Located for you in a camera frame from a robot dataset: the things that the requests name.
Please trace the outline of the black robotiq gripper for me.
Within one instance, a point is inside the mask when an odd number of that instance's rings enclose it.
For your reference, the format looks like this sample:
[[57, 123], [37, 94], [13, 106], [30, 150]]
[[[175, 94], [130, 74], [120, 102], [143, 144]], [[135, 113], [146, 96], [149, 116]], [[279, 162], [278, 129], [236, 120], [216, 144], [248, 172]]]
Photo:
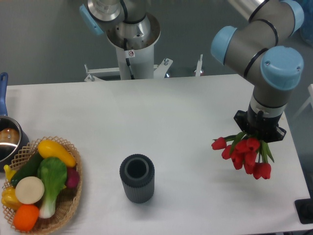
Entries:
[[277, 117], [265, 117], [263, 111], [255, 113], [253, 110], [238, 110], [234, 120], [239, 128], [249, 135], [256, 136], [266, 143], [282, 141], [286, 135], [286, 130], [279, 127], [281, 115]]

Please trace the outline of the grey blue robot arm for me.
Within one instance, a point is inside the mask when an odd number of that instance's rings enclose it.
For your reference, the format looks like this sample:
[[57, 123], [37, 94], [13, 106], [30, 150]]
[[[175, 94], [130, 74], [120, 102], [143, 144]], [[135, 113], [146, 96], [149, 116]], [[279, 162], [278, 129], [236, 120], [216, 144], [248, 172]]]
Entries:
[[[247, 134], [281, 141], [286, 132], [278, 122], [304, 66], [299, 52], [281, 43], [301, 27], [303, 9], [293, 0], [233, 0], [231, 5], [249, 24], [242, 30], [223, 27], [210, 51], [254, 86], [248, 110], [238, 111], [234, 119]], [[170, 63], [154, 65], [160, 25], [145, 1], [90, 0], [79, 12], [94, 34], [106, 34], [115, 47], [121, 79], [165, 76]]]

